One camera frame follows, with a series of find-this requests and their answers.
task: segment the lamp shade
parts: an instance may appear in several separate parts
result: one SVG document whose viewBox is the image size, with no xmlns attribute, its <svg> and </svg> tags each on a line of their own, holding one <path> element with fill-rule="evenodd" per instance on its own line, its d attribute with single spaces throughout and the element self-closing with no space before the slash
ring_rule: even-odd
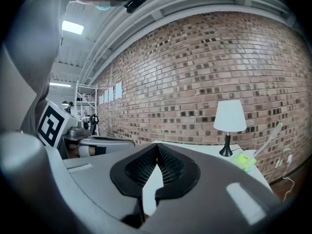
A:
<svg viewBox="0 0 312 234">
<path fill-rule="evenodd" d="M 224 132 L 239 132 L 246 129 L 245 115 L 240 100 L 219 101 L 214 128 Z"/>
</svg>

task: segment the yellow object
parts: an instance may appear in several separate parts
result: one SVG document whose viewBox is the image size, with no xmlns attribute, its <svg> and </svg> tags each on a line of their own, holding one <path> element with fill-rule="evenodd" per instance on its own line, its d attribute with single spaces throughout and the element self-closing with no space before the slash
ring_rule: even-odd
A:
<svg viewBox="0 0 312 234">
<path fill-rule="evenodd" d="M 249 157 L 243 153 L 240 153 L 232 161 L 234 165 L 246 172 L 251 171 L 254 168 L 256 162 L 257 161 L 254 157 Z"/>
</svg>

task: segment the power outlet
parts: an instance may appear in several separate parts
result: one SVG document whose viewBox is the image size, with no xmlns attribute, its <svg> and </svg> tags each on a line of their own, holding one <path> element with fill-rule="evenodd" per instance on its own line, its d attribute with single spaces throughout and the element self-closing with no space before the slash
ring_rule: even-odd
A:
<svg viewBox="0 0 312 234">
<path fill-rule="evenodd" d="M 292 159 L 293 159 L 293 155 L 292 155 L 292 154 L 289 154 L 289 155 L 288 155 L 288 158 L 287 158 L 287 163 L 291 163 L 291 162 L 292 162 Z"/>
<path fill-rule="evenodd" d="M 279 162 L 280 162 L 280 160 L 277 161 L 275 168 L 277 168 L 279 166 Z"/>
</svg>

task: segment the black lamp base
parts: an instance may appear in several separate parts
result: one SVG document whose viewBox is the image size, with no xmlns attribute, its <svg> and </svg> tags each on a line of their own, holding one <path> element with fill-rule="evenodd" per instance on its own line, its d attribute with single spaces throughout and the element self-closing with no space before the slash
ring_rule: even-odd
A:
<svg viewBox="0 0 312 234">
<path fill-rule="evenodd" d="M 222 156 L 230 157 L 233 154 L 231 149 L 230 149 L 230 139 L 231 139 L 231 135 L 225 135 L 224 147 L 219 152 Z"/>
</svg>

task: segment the paper on wall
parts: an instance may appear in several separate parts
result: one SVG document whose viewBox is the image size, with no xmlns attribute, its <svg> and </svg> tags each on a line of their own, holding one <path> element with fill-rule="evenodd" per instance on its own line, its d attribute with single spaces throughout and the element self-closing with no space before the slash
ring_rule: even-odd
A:
<svg viewBox="0 0 312 234">
<path fill-rule="evenodd" d="M 114 87 L 108 89 L 108 101 L 114 100 Z"/>
<path fill-rule="evenodd" d="M 122 81 L 116 83 L 115 88 L 115 99 L 121 99 L 122 98 Z"/>
<path fill-rule="evenodd" d="M 104 96 L 101 95 L 99 98 L 98 98 L 98 101 L 99 101 L 99 104 L 103 104 L 104 103 Z"/>
<path fill-rule="evenodd" d="M 108 102 L 108 90 L 104 91 L 104 103 Z"/>
</svg>

